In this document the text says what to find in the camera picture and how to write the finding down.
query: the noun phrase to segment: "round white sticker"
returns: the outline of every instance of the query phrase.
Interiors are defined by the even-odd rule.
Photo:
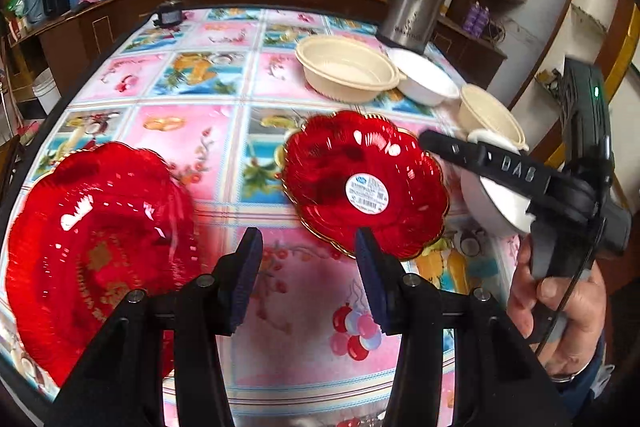
[[[354,174],[345,186],[349,202],[365,214],[379,214],[389,204],[385,185],[371,174]]]

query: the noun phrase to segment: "purple bottle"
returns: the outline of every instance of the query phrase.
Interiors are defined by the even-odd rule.
[[[471,34],[476,39],[479,39],[480,35],[482,35],[482,32],[484,31],[488,23],[489,23],[489,9],[485,8],[484,10],[481,10],[480,13],[478,14],[478,18],[476,19],[476,22],[474,22],[474,27],[471,28]]]
[[[480,3],[476,2],[476,4],[469,8],[469,12],[466,14],[465,23],[462,25],[462,29],[465,32],[471,33],[478,15],[480,15]]]

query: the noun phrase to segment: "table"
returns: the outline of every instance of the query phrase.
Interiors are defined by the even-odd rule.
[[[286,137],[309,115],[341,108],[382,114],[415,133],[430,127],[460,134],[455,106],[424,107],[397,90],[364,107],[316,93],[304,81],[294,55],[296,43],[315,34],[342,35],[385,51],[374,37],[374,26],[316,13],[189,10],[185,22],[173,30],[146,21],[97,65],[52,131],[40,137],[9,217],[12,223],[30,187],[68,152],[118,140],[155,150],[187,186],[195,202],[206,269],[235,250],[246,227],[260,228],[266,255],[254,298],[237,333],[219,339],[227,394],[239,426],[283,421],[380,425],[398,357],[399,337],[383,335],[370,344],[364,360],[344,353],[344,339],[336,337],[332,317],[344,307],[355,311],[354,316],[366,314],[366,296],[355,262],[307,232],[282,193],[277,174]],[[426,56],[456,83],[464,83],[435,47],[430,45]],[[455,291],[460,281],[447,269],[449,259],[455,258],[466,264],[471,286],[482,284],[504,302],[518,238],[498,239],[481,230],[468,215],[455,168],[443,168],[451,202],[444,237],[404,263],[405,268]],[[53,399],[55,384],[20,345],[4,288],[6,263],[5,234],[0,355],[34,394]],[[443,352],[440,425],[449,425],[452,331],[444,331]],[[172,378],[164,382],[164,407],[166,425],[176,426]]]

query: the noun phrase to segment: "black cable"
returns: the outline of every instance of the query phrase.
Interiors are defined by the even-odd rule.
[[[596,234],[595,240],[591,242],[591,247],[589,249],[589,252],[587,253],[587,255],[584,256],[582,262],[580,263],[580,266],[578,267],[576,273],[572,277],[571,282],[569,283],[569,286],[564,292],[564,295],[562,296],[560,304],[558,305],[558,309],[554,312],[553,318],[551,319],[551,322],[546,328],[545,334],[542,337],[542,340],[540,341],[540,343],[538,344],[538,347],[536,348],[537,357],[540,356],[540,354],[542,353],[542,350],[545,348],[546,343],[548,342],[549,337],[551,336],[551,333],[553,332],[554,328],[556,327],[556,324],[558,323],[558,319],[560,318],[560,314],[562,310],[564,310],[564,307],[569,301],[569,297],[571,297],[571,294],[575,289],[575,285],[577,285],[584,270],[587,268],[589,261],[593,258],[592,256],[593,256],[594,246],[600,242],[600,237],[602,236],[603,230],[604,230],[604,222],[601,222],[600,227],[598,229],[598,233]]]

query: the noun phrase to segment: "metal screw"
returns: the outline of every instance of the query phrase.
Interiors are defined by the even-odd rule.
[[[491,293],[484,288],[476,288],[474,290],[474,297],[479,301],[487,302],[491,298]]]
[[[127,295],[127,301],[131,303],[136,303],[142,301],[145,298],[144,290],[132,290]]]
[[[415,273],[406,273],[402,276],[402,283],[406,286],[417,286],[422,282],[421,277]]]
[[[206,273],[196,279],[196,284],[200,286],[200,288],[208,288],[213,284],[213,281],[213,276],[209,273]]]

